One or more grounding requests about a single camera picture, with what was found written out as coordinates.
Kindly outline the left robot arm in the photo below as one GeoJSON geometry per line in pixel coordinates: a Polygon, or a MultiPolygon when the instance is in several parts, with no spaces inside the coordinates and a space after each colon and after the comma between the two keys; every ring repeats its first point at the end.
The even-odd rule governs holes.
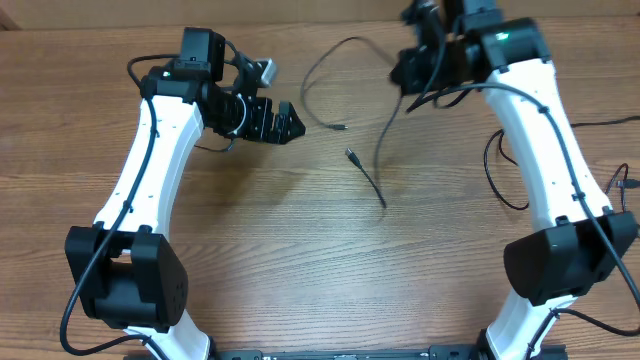
{"type": "Polygon", "coordinates": [[[134,80],[139,123],[114,190],[92,225],[66,237],[75,282],[68,304],[155,359],[212,359],[214,341],[187,311],[187,271],[169,242],[186,162],[205,129],[274,145],[306,129],[292,104],[259,95],[276,77],[275,62],[249,58],[210,29],[186,28],[178,53],[150,61],[134,80]]]}

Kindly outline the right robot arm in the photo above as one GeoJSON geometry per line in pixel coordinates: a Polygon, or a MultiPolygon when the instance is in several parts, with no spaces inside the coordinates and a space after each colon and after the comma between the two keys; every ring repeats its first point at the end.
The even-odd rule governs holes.
{"type": "Polygon", "coordinates": [[[417,44],[390,78],[416,106],[483,93],[508,136],[528,193],[533,231],[505,247],[511,290],[473,345],[432,346],[433,359],[563,359],[543,340],[574,302],[613,270],[638,234],[613,209],[581,153],[535,21],[508,20],[493,1],[415,1],[402,14],[417,44]]]}

